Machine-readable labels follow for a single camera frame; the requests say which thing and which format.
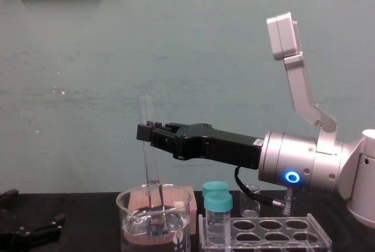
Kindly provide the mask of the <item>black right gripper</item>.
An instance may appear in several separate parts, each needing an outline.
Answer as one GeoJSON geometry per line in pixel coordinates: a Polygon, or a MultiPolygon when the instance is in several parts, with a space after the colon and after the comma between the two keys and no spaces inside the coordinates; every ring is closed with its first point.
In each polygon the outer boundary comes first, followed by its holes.
{"type": "Polygon", "coordinates": [[[254,170],[259,167],[262,149],[255,143],[257,139],[217,130],[203,123],[183,125],[147,121],[137,126],[137,140],[173,154],[176,159],[201,158],[254,170]]]}

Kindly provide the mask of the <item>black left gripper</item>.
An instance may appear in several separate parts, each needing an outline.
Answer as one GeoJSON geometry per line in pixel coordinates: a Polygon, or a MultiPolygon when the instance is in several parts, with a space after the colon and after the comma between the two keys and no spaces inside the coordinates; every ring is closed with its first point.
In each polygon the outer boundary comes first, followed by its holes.
{"type": "MultiPolygon", "coordinates": [[[[17,189],[1,193],[0,205],[12,205],[19,196],[17,189]]],[[[1,251],[29,251],[59,241],[66,215],[59,213],[50,222],[34,230],[1,232],[1,251]]]]}

